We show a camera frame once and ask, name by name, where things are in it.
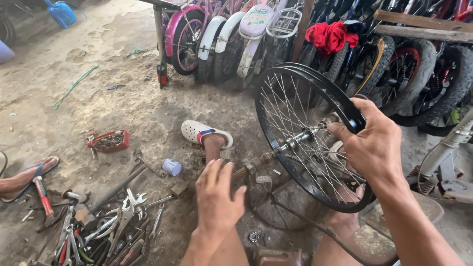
pink fender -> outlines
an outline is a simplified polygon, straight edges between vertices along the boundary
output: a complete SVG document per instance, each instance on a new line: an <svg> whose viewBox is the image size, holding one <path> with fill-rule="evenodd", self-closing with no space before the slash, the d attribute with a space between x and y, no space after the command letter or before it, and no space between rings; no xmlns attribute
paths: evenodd
<svg viewBox="0 0 473 266"><path fill-rule="evenodd" d="M201 7L193 4L189 4L185 6L182 11L176 11L174 14L171 16L169 19L169 22L167 23L166 27L166 32L165 32L165 38L164 38L164 49L166 51L166 55L171 57L173 56L173 41L174 41L174 33L176 32L177 24L179 21L181 21L182 18L184 18L184 14L187 14L191 10L198 10L204 13L204 10L202 10Z"/></svg>

red cloth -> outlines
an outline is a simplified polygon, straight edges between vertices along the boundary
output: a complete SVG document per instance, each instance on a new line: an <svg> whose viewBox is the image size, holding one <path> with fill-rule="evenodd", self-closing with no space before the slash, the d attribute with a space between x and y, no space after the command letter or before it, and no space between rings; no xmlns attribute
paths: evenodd
<svg viewBox="0 0 473 266"><path fill-rule="evenodd" d="M341 21L331 25L323 22L307 29L306 40L313 43L323 57L327 57L340 51L345 42L349 42L350 48L354 48L358 43L358 35L347 32L347 28Z"/></svg>

human hand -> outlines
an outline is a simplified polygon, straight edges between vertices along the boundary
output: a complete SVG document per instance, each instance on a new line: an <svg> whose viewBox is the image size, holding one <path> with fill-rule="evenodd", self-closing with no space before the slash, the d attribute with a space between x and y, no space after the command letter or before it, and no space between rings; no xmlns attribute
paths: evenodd
<svg viewBox="0 0 473 266"><path fill-rule="evenodd" d="M351 101L365 117L365 129L356 135L339 123L328 124L327 129L343 142L348 161L368 181L375 194L382 195L394 187L405 187L407 182L401 167L401 128L372 101L359 98L351 98Z"/></svg>
<svg viewBox="0 0 473 266"><path fill-rule="evenodd" d="M195 182L199 218L193 237L200 238L201 244L212 254L245 212L246 186L241 186L232 200L230 178L233 163L220 170L222 162L222 159L209 162Z"/></svg>

concrete floor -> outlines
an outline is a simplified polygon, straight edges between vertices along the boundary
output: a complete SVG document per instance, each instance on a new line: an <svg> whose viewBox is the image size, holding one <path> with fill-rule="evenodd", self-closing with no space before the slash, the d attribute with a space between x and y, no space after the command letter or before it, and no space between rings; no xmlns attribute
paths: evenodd
<svg viewBox="0 0 473 266"><path fill-rule="evenodd" d="M139 1L88 0L83 5L87 19L77 13L78 21L69 29L61 29L46 12L36 14L19 25L17 54L0 66L0 149L9 157L5 173L10 177L32 161L49 155L62 162L46 177L48 186L72 188L78 193L92 191L97 199L124 175L127 160L134 148L141 148L144 158L158 170L158 176L147 171L131 185L135 193L148 193L149 201L167 196L177 182L192 184L203 169L204 150L186 141L180 125L194 119L229 131L234 147L224 151L224 158L237 165L268 150L261 132L254 102L250 94L235 94L194 82L192 76L174 74L165 90L159 90L156 80L156 53L122 57L135 49L155 50L156 36L151 5ZM91 67L98 65L59 105L71 84ZM126 84L117 90L105 88ZM126 129L131 133L131 145L126 151L99 154L92 160L79 132L94 127L99 133ZM403 170L408 174L421 162L426 151L438 138L418 134L406 128L403 135ZM470 146L460 150L457 164L471 177ZM177 177L164 175L160 165L166 157L183 164ZM278 163L269 168L280 168ZM38 256L40 259L54 246L57 238L52 231L36 234L34 227L42 223L43 214L33 213L33 220L21 222L29 206L38 206L37 192L25 204L0 203L0 265L16 265ZM313 209L318 204L305 194L297 199ZM193 189L182 199L168 202L159 230L163 236L152 243L147 265L176 265L183 256L190 233L196 225ZM439 201L445 216L438 225L450 245L468 265L473 265L473 213L470 205ZM157 208L149 214L155 217ZM253 246L247 239L250 232L264 234L261 245L267 248L317 249L321 234L314 229L277 231L247 211L237 225L245 247Z"/></svg>

red container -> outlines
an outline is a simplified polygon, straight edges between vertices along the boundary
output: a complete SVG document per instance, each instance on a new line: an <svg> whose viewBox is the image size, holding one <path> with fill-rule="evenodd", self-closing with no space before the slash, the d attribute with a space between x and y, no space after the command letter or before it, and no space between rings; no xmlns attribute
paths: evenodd
<svg viewBox="0 0 473 266"><path fill-rule="evenodd" d="M113 132L109 132L109 133L106 133L106 134L103 134L103 135L100 135L96 138L94 138L93 140L91 141L88 141L87 142L87 147L89 148L92 148L96 151L99 151L99 152L103 152L103 153L112 153L112 152L117 152L117 151L121 151L121 150L125 150L128 148L128 146L130 145L130 134L126 131L126 130L120 130L120 131L123 131L123 142L116 145L116 146L112 146L112 147L109 147L109 148L106 148L106 149L103 149L103 150L97 150L95 147L94 147L94 144L104 138L104 137L108 137L108 136L111 136L111 135L114 135L115 134L115 131Z"/></svg>

